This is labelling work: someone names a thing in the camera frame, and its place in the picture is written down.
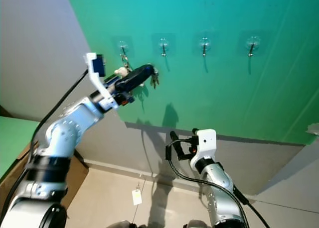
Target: baseboard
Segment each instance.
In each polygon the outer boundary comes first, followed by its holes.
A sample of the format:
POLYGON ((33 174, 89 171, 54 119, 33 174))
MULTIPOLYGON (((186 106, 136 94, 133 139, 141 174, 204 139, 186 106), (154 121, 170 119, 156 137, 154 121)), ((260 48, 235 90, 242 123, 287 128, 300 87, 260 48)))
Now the baseboard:
POLYGON ((124 176, 143 178, 146 181, 157 182, 160 184, 173 186, 176 188, 181 188, 193 192, 199 192, 199 185, 197 183, 185 181, 178 178, 172 178, 165 175, 152 174, 150 172, 144 172, 136 169, 131 169, 127 167, 117 166, 104 162, 97 162, 88 159, 83 160, 90 168, 107 171, 111 173, 116 173, 124 176))

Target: metal arm segment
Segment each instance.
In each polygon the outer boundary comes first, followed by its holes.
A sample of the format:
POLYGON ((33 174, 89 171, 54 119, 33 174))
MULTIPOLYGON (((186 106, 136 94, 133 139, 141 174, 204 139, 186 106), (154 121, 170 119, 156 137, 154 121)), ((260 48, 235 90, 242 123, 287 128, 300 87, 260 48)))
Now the metal arm segment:
MULTIPOLYGON (((201 179, 215 183, 232 194, 234 184, 230 176, 224 172, 220 163, 215 162, 216 131, 213 129, 193 130, 195 136, 182 139, 191 144, 190 154, 184 154, 179 142, 173 144, 179 160, 190 160, 190 166, 197 171, 201 179)), ((175 132, 171 132, 172 140, 178 140, 175 132)), ((170 160, 169 146, 166 147, 166 159, 170 160)), ((244 221, 240 208, 236 202, 224 191, 209 185, 202 184, 202 191, 207 197, 207 208, 213 228, 243 228, 244 221)), ((197 228, 198 222, 190 222, 187 228, 197 228)))
POLYGON ((65 226, 66 210, 60 202, 67 192, 65 179, 76 145, 104 113, 133 102, 129 92, 155 71, 152 65, 143 65, 122 79, 107 78, 104 83, 107 93, 101 93, 99 88, 91 96, 69 106, 61 119, 50 125, 45 135, 49 146, 40 144, 32 161, 26 165, 28 174, 20 183, 1 228, 65 226))

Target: white tag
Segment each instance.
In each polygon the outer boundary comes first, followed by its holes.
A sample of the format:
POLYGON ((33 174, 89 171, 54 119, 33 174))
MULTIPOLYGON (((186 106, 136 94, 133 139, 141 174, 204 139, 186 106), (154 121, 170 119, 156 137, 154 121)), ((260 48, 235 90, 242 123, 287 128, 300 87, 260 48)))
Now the white tag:
POLYGON ((142 203, 141 191, 139 189, 132 190, 132 196, 133 196, 133 205, 134 206, 142 203))

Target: floor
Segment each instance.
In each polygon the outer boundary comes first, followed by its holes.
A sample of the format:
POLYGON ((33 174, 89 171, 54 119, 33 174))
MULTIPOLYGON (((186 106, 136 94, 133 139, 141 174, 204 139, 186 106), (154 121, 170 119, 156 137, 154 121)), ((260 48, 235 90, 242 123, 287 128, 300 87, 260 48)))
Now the floor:
MULTIPOLYGON (((88 176, 68 209, 67 228, 106 228, 129 220, 149 228, 182 228, 191 219, 210 225, 203 197, 198 193, 140 179, 90 169, 88 176), (142 203, 133 205, 132 190, 140 187, 142 203)), ((317 228, 316 213, 255 202, 255 208, 271 227, 317 228)), ((262 228, 258 218, 246 207, 249 225, 262 228)))

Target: black cable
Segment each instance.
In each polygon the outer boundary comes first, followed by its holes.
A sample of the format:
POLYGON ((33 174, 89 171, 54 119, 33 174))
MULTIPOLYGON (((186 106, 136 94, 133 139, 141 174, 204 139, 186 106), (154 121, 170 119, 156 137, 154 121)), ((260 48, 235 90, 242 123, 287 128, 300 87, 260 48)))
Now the black cable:
POLYGON ((188 138, 187 139, 176 139, 176 140, 170 142, 170 144, 167 145, 167 147, 171 147, 176 142, 189 142, 189 139, 188 138))
POLYGON ((241 206, 240 202, 238 201, 238 199, 230 191, 228 191, 227 189, 223 188, 222 186, 219 186, 219 185, 217 185, 215 183, 212 183, 212 182, 208 182, 208 181, 201 180, 201 179, 196 179, 196 178, 186 177, 186 176, 181 174, 176 169, 176 167, 174 166, 172 161, 168 161, 168 163, 169 163, 171 169, 173 170, 173 172, 176 174, 176 176, 178 176, 178 177, 180 177, 180 178, 182 178, 184 180, 187 180, 187 181, 196 182, 196 183, 202 183, 202 184, 206 184, 206 185, 218 188, 218 189, 222 190, 223 192, 225 192, 227 195, 229 195, 234 200, 234 202, 237 204, 237 206, 239 207, 240 213, 241 213, 241 215, 243 217, 243 220, 244 220, 245 227, 249 228, 249 224, 248 224, 247 217, 246 217, 246 214, 244 212, 244 209, 242 208, 242 206, 241 206))
POLYGON ((31 161, 33 157, 33 147, 34 147, 34 138, 40 128, 45 124, 45 122, 51 117, 51 115, 60 107, 60 105, 65 101, 65 99, 69 96, 69 94, 77 87, 77 85, 84 79, 84 77, 87 75, 88 69, 86 69, 83 74, 77 79, 77 81, 68 89, 67 92, 62 96, 62 98, 56 103, 56 105, 48 112, 48 114, 41 120, 41 122, 38 124, 36 129, 34 130, 34 133, 32 135, 31 143, 30 143, 30 150, 29 150, 29 159, 28 163, 31 161))
POLYGON ((247 204, 250 209, 258 216, 258 218, 261 220, 261 222, 264 224, 266 228, 270 228, 270 226, 267 224, 266 220, 261 216, 261 214, 256 210, 256 208, 253 207, 252 204, 248 203, 247 204))
MULTIPOLYGON (((38 126, 36 127, 36 129, 34 130, 34 133, 32 135, 31 138, 31 142, 30 142, 30 149, 29 149, 29 157, 28 157, 28 162, 30 163, 32 158, 33 158, 33 147, 34 147, 34 138, 36 136, 36 134, 38 133, 38 131, 40 130, 40 128, 45 124, 45 122, 52 116, 52 114, 58 109, 58 107, 65 101, 65 99, 69 96, 69 94, 75 89, 75 87, 84 79, 84 77, 87 75, 88 73, 88 69, 86 69, 83 74, 77 79, 77 81, 68 89, 67 92, 65 92, 65 94, 62 96, 62 98, 56 103, 56 105, 50 110, 50 112, 40 121, 40 123, 38 124, 38 126)), ((18 177, 18 179, 15 181, 14 185, 12 186, 12 188, 10 189, 4 205, 3 205, 3 209, 2 209, 2 213, 1 213, 1 219, 0 219, 0 225, 5 217, 5 214, 9 208, 9 204, 11 201, 12 196, 14 195, 14 192, 16 191, 18 185, 21 183, 21 181, 24 179, 24 177, 27 174, 27 169, 24 169, 23 172, 20 174, 20 176, 18 177)))

